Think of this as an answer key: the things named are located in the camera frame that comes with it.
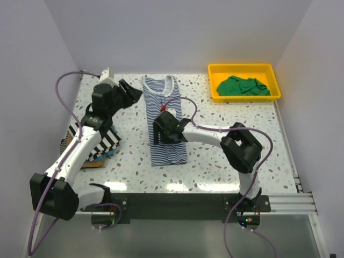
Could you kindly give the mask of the blue white striped tank top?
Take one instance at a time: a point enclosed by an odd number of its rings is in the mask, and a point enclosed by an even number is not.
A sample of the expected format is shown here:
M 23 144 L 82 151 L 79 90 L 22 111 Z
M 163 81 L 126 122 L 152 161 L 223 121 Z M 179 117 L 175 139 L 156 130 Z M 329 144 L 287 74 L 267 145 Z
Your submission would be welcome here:
M 152 166 L 185 164 L 185 143 L 173 135 L 182 120 L 179 86 L 174 76 L 157 80 L 144 76 L 142 89 L 146 103 L 146 120 Z

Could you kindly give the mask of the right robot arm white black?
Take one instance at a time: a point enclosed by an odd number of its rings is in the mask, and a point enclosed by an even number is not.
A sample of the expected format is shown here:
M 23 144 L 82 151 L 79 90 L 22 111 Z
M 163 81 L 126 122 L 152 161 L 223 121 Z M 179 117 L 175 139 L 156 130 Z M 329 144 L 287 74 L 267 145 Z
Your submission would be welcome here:
M 191 119 L 177 120 L 170 112 L 163 111 L 153 121 L 154 144 L 200 142 L 222 149 L 229 164 L 239 174 L 239 204 L 245 211 L 252 211 L 259 204 L 261 187 L 257 181 L 257 163 L 262 145 L 241 123 L 229 131 L 194 125 Z

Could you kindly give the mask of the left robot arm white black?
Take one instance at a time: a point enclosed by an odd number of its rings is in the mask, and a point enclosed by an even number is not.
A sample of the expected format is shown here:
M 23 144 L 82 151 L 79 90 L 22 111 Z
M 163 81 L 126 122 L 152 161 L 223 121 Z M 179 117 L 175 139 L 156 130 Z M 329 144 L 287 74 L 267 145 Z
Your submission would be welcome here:
M 92 184 L 84 190 L 73 189 L 76 174 L 91 151 L 111 129 L 117 111 L 136 104 L 142 91 L 125 80 L 117 83 L 103 79 L 95 85 L 85 115 L 79 123 L 74 139 L 43 174 L 35 173 L 30 179 L 33 209 L 62 220 L 70 220 L 81 208 L 93 205 L 100 211 L 111 206 L 108 187 Z

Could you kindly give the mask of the green tank top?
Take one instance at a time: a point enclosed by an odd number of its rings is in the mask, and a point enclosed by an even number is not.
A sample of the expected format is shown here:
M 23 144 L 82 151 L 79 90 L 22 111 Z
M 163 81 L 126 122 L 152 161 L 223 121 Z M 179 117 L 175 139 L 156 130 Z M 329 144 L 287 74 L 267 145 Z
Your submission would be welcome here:
M 217 87 L 220 96 L 270 96 L 267 86 L 256 78 L 230 76 Z

